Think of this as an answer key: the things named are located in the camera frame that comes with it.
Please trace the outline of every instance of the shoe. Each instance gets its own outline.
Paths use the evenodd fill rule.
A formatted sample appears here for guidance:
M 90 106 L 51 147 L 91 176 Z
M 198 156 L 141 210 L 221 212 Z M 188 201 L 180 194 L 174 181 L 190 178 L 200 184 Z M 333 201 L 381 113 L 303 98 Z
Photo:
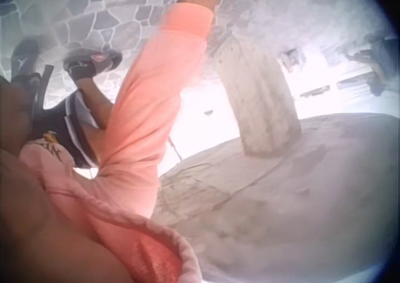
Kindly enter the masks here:
M 102 72 L 118 67 L 123 55 L 117 51 L 97 52 L 87 49 L 71 51 L 64 60 L 64 70 L 76 82 L 79 79 L 93 78 Z
M 39 54 L 39 43 L 35 39 L 23 39 L 12 52 L 11 82 L 18 76 L 32 76 L 36 72 Z

